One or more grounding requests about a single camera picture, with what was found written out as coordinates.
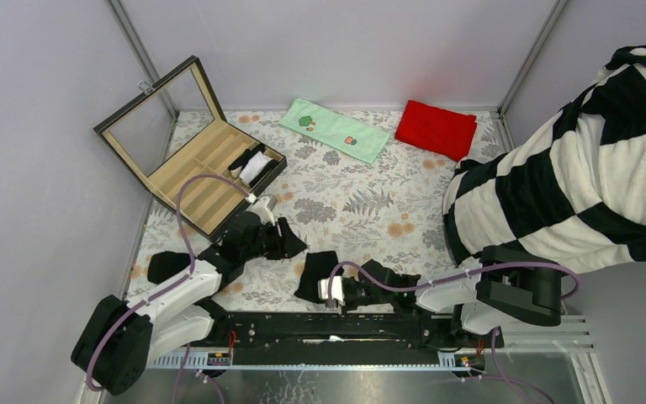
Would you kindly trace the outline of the black underwear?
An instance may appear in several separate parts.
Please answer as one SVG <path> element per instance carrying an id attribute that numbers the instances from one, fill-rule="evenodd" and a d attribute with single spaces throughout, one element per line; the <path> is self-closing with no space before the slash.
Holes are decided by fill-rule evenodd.
<path id="1" fill-rule="evenodd" d="M 311 303 L 327 304 L 327 300 L 320 298 L 319 281 L 328 279 L 337 264 L 339 264 L 339 260 L 335 251 L 308 252 L 294 296 Z"/>

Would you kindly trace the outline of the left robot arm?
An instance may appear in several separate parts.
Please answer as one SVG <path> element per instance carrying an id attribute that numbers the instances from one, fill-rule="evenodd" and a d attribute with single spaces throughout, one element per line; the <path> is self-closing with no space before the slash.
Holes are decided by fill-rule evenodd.
<path id="1" fill-rule="evenodd" d="M 245 211 L 219 242 L 200 253 L 160 252 L 148 274 L 154 288 L 128 300 L 108 295 L 96 305 L 71 352 L 91 391 L 116 396 L 142 375 L 146 364 L 202 340 L 222 343 L 225 320 L 198 305 L 236 280 L 256 258 L 293 258 L 307 248 L 283 217 Z"/>

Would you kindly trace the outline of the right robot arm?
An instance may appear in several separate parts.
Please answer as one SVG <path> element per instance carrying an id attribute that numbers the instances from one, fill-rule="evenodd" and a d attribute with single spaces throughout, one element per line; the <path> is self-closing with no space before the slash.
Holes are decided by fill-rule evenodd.
<path id="1" fill-rule="evenodd" d="M 555 262 L 506 247 L 486 247 L 480 258 L 439 279 L 372 267 L 344 278 L 340 269 L 335 266 L 319 283 L 319 296 L 330 306 L 389 304 L 401 311 L 449 313 L 449 336 L 462 347 L 512 322 L 556 327 L 567 296 L 562 280 L 573 275 Z"/>

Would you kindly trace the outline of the black wooden compartment box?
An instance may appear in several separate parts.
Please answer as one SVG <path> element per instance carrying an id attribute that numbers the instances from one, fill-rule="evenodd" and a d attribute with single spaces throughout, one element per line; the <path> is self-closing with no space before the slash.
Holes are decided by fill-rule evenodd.
<path id="1" fill-rule="evenodd" d="M 262 194 L 286 157 L 264 146 L 271 168 L 250 182 L 231 175 L 228 167 L 261 142 L 228 122 L 197 56 L 140 90 L 94 131 L 157 202 L 180 206 L 183 219 L 214 241 L 247 206 L 239 190 Z"/>

